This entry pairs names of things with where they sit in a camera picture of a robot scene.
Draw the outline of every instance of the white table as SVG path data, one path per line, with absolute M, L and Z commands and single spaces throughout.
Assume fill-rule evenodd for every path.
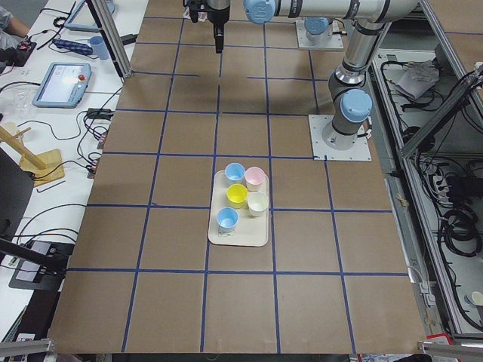
M 143 20 L 148 0 L 115 0 L 116 10 L 113 14 L 114 21 L 118 27 L 120 35 L 137 34 Z M 46 8 L 55 8 L 62 11 L 69 11 L 73 4 L 73 0 L 50 0 L 46 4 Z M 53 20 L 61 14 L 52 11 L 44 11 L 39 16 L 30 30 L 30 34 L 41 32 L 45 29 L 56 29 L 53 26 Z M 37 35 L 33 41 L 43 44 L 54 33 Z M 96 35 L 92 32 L 73 32 L 64 29 L 62 38 L 66 40 L 78 41 L 79 39 L 87 39 Z M 134 50 L 134 44 L 125 47 L 128 57 Z M 0 77 L 0 86 L 12 81 L 32 81 L 41 82 L 45 72 L 52 62 L 84 62 L 90 63 L 93 75 L 89 83 L 88 89 L 82 101 L 74 109 L 40 109 L 32 107 L 31 119 L 36 121 L 44 121 L 49 123 L 54 132 L 59 137 L 70 137 L 78 133 L 76 125 L 76 115 L 80 111 L 88 108 L 101 107 L 110 95 L 116 92 L 121 86 L 115 68 L 110 60 L 91 60 L 87 57 L 74 53 L 60 54 L 48 47 L 42 48 L 40 51 L 35 50 L 29 58 L 27 64 L 22 68 L 15 68 L 12 72 Z M 1 124 L 6 122 L 14 122 L 21 124 L 26 119 L 20 119 L 19 115 L 14 111 L 14 98 L 20 91 L 36 90 L 33 86 L 16 86 L 4 90 L 0 94 L 0 112 L 4 114 Z M 114 96 L 106 105 L 106 108 L 115 109 L 118 96 Z M 82 133 L 85 132 L 85 126 L 82 124 L 82 117 L 79 118 Z M 80 137 L 73 140 L 59 141 L 54 139 L 52 133 L 46 125 L 30 123 L 22 127 L 31 127 L 32 129 L 24 135 L 23 141 L 25 146 L 34 153 L 40 153 L 49 149 L 60 149 L 63 160 L 77 160 L 81 164 L 85 161 L 78 159 L 76 151 Z M 20 160 L 20 156 L 10 149 L 9 146 L 2 143 L 1 147 L 16 161 Z M 85 138 L 82 143 L 82 149 L 85 154 L 95 151 L 97 141 L 90 135 Z M 37 213 L 61 204 L 87 204 L 89 194 L 91 192 L 92 180 L 86 177 L 87 171 L 75 164 L 65 165 L 66 176 L 57 182 L 52 182 L 38 188 L 39 191 L 48 189 L 50 186 L 56 185 L 52 189 L 44 192 L 38 192 L 34 189 L 29 205 L 25 212 L 26 217 L 34 216 Z M 52 228 L 70 228 L 79 230 L 82 217 L 84 215 L 83 207 L 63 207 L 52 210 L 45 215 L 40 216 L 32 222 L 25 234 L 35 234 L 46 229 Z M 28 222 L 24 219 L 18 230 Z M 50 241 L 65 242 L 65 238 L 49 237 Z M 3 265 L 7 265 L 11 257 L 6 256 Z M 6 268 L 0 268 L 0 339 L 2 339 L 15 321 L 24 306 L 29 303 L 32 296 L 31 290 L 16 290 L 8 287 L 8 283 L 14 272 Z

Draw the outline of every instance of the wooden stand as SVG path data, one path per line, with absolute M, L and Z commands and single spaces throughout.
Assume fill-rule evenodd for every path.
M 27 131 L 28 129 L 12 136 L 0 126 L 0 140 L 7 143 L 12 149 L 22 155 L 19 166 L 22 170 L 35 174 L 35 187 L 63 178 L 65 173 L 63 171 L 60 150 L 52 149 L 35 155 L 23 145 L 21 140 L 17 140 L 19 136 Z

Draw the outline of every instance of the blue cup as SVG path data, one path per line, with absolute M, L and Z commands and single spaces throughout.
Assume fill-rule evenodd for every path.
M 224 207 L 218 212 L 217 222 L 221 232 L 233 232 L 238 222 L 238 213 L 232 207 Z
M 242 164 L 232 163 L 225 167 L 225 176 L 228 180 L 228 185 L 234 183 L 242 183 L 245 176 L 245 168 Z
M 102 36 L 93 36 L 89 40 L 89 44 L 92 47 L 92 51 L 94 52 L 94 55 L 97 55 L 99 59 L 101 60 L 109 59 L 109 52 L 107 50 L 106 43 L 104 42 L 104 39 Z

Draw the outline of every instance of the tablet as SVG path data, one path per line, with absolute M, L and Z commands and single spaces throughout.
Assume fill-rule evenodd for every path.
M 37 107 L 75 108 L 91 78 L 87 63 L 52 63 L 34 97 Z
M 107 7 L 112 14 L 114 12 L 114 1 L 106 0 Z M 67 18 L 64 27 L 71 30 L 78 30 L 81 32 L 98 32 L 96 22 L 92 17 L 91 11 L 85 0 L 78 3 L 74 11 Z

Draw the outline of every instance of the beige tray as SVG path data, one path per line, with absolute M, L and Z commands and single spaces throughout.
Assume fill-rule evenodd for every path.
M 218 211 L 228 205 L 226 190 L 228 183 L 225 171 L 218 171 L 214 176 L 213 196 L 211 197 L 210 223 L 208 226 L 208 240 L 216 245 L 232 245 L 241 247 L 262 247 L 269 240 L 269 211 L 259 217 L 252 217 L 245 206 L 236 209 L 238 224 L 235 231 L 230 233 L 219 232 L 217 223 Z M 269 194 L 268 179 L 262 184 L 261 192 Z

